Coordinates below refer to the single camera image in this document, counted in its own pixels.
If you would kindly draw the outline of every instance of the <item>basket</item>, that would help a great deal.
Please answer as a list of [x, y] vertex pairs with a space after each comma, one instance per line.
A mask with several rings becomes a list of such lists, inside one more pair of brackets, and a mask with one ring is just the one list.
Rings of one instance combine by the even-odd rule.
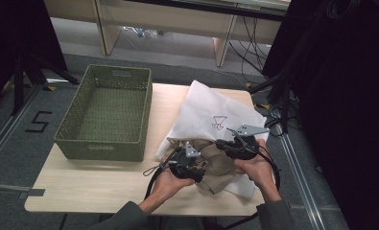
[[142, 161], [150, 69], [89, 65], [55, 135], [68, 159]]

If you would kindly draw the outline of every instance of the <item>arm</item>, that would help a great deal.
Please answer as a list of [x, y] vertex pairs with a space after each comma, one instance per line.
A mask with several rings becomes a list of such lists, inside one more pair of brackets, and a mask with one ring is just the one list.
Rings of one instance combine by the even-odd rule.
[[138, 229], [147, 221], [147, 215], [155, 211], [180, 189], [193, 184], [195, 184], [193, 179], [178, 179], [172, 175], [169, 169], [166, 169], [156, 179], [151, 194], [140, 204], [136, 205], [130, 201], [112, 218], [98, 223], [90, 229]]
[[[264, 140], [257, 140], [257, 144], [267, 149]], [[260, 152], [269, 156], [262, 148]], [[269, 229], [290, 229], [294, 225], [288, 204], [283, 200], [275, 187], [272, 178], [271, 165], [260, 155], [250, 160], [236, 159], [237, 173], [246, 173], [260, 189], [265, 203], [257, 207], [261, 227]]]

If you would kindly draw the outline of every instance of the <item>brown cloth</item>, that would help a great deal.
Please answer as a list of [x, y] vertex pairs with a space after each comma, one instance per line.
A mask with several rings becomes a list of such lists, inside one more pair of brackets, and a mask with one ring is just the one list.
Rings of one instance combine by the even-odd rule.
[[220, 192], [230, 183], [235, 174], [234, 161], [225, 155], [223, 150], [217, 149], [214, 142], [206, 140], [170, 140], [174, 142], [170, 150], [174, 150], [179, 144], [186, 141], [191, 143], [192, 147], [201, 153], [196, 162], [198, 166], [204, 166], [206, 172], [203, 180], [197, 185], [209, 191], [213, 195]]

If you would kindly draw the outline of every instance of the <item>black cloth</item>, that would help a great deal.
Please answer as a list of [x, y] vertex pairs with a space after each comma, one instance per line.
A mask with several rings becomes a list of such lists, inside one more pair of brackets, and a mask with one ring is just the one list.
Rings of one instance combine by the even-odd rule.
[[[290, 229], [295, 224], [285, 200], [257, 206], [263, 230]], [[90, 230], [135, 230], [147, 221], [147, 217], [135, 203], [129, 201], [112, 218], [100, 222]]]

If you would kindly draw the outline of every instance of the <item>wooden table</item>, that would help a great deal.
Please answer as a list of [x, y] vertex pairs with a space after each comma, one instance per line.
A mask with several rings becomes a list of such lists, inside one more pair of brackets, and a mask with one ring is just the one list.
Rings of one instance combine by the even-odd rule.
[[[30, 212], [116, 213], [126, 202], [144, 198], [150, 176], [142, 172], [158, 164], [154, 156], [175, 122], [189, 86], [154, 83], [147, 142], [142, 162], [68, 160], [54, 144], [33, 189], [43, 196], [29, 196]], [[252, 106], [246, 91], [216, 89]], [[155, 215], [248, 216], [263, 198], [257, 190], [252, 200], [223, 191], [212, 195], [197, 186], [179, 191], [158, 208]]]

